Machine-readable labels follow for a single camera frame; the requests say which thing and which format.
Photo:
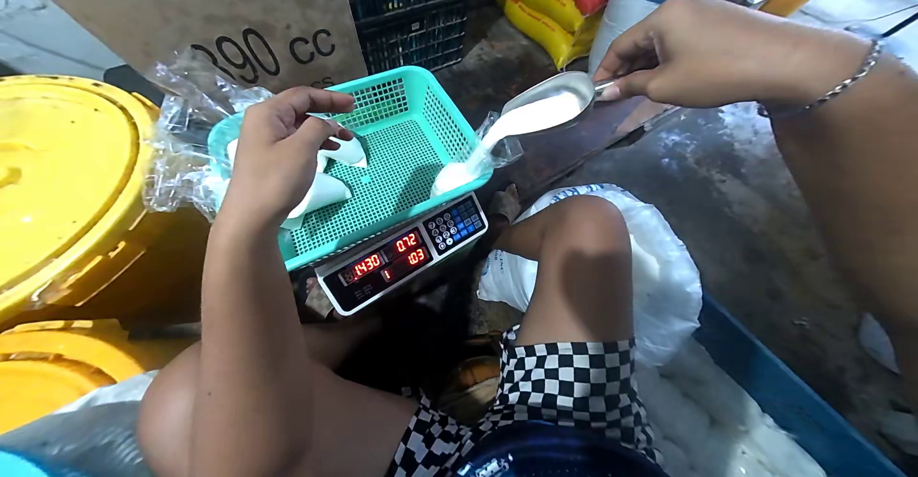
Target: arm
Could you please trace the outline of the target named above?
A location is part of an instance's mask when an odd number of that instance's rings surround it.
[[[860,68],[868,44],[717,0],[669,0],[610,46],[605,98],[688,107],[810,104]],[[883,323],[918,404],[918,78],[884,55],[842,95],[772,121],[778,148],[864,308]]]
[[[310,362],[276,236],[312,184],[319,148],[350,138],[306,111],[351,107],[347,95],[301,87],[246,111],[204,265],[192,474],[284,474],[310,446]]]

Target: black and white checkered fabric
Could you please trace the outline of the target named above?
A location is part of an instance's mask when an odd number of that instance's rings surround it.
[[[498,395],[474,426],[422,398],[398,443],[387,475],[445,475],[482,438],[513,422],[542,420],[602,430],[656,461],[654,435],[634,387],[634,340],[514,346],[517,325],[500,343]]]

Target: silver chain bracelet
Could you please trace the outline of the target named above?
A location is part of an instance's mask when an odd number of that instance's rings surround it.
[[[877,61],[879,60],[879,55],[882,54],[882,52],[883,52],[883,43],[880,40],[873,40],[872,42],[870,42],[870,52],[869,54],[866,55],[866,58],[864,58],[864,63],[863,65],[861,65],[860,70],[858,70],[857,73],[854,74],[852,77],[845,79],[841,83],[838,83],[836,87],[829,90],[822,97],[818,98],[814,102],[802,108],[792,109],[790,111],[779,111],[777,113],[769,113],[768,110],[765,109],[765,106],[762,103],[759,103],[758,104],[758,114],[763,117],[769,118],[769,119],[776,119],[776,118],[789,117],[790,115],[796,115],[798,113],[803,113],[804,111],[809,111],[810,109],[816,108],[817,106],[821,106],[826,101],[828,101],[831,98],[837,97],[842,92],[852,87],[862,77],[866,76],[870,72],[870,69],[873,68],[873,66],[877,64]]]

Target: knee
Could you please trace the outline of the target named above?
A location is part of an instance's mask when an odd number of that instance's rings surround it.
[[[586,251],[610,247],[630,249],[625,219],[611,201],[599,196],[572,196],[554,206],[559,207],[559,229],[569,244]]]
[[[137,438],[155,475],[189,475],[191,421],[195,406],[201,343],[161,369],[141,401]]]

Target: digital scale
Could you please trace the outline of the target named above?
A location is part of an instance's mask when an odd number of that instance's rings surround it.
[[[318,284],[341,315],[351,315],[442,260],[471,246],[488,230],[474,192],[371,238],[316,267]]]

